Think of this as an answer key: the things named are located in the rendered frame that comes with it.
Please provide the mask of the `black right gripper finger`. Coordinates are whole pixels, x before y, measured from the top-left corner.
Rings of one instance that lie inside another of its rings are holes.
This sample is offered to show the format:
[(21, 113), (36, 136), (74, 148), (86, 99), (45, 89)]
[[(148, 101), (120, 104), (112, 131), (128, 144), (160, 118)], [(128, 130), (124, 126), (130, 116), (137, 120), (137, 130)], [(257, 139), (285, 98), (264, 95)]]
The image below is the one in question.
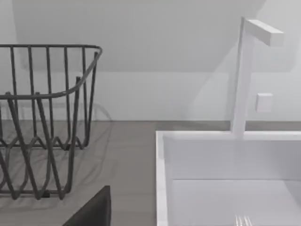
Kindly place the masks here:
[(62, 226), (111, 226), (111, 187), (104, 186)]

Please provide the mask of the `white sink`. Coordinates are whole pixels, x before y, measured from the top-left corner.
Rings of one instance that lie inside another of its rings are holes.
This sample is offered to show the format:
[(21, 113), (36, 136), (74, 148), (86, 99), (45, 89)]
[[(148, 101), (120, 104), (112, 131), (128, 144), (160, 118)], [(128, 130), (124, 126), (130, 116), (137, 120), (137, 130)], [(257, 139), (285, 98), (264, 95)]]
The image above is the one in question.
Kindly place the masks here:
[(301, 133), (156, 132), (156, 226), (301, 226)]

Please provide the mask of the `tall white tap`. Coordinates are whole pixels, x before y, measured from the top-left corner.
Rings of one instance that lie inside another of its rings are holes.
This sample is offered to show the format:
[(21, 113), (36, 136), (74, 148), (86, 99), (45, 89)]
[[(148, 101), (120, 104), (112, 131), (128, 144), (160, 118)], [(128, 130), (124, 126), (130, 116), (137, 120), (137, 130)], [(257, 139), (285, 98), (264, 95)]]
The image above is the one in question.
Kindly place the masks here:
[(232, 134), (238, 138), (245, 133), (247, 102), (250, 89), (255, 40), (269, 47), (281, 47), (285, 33), (259, 19), (241, 17), (235, 77), (235, 101), (230, 123)]

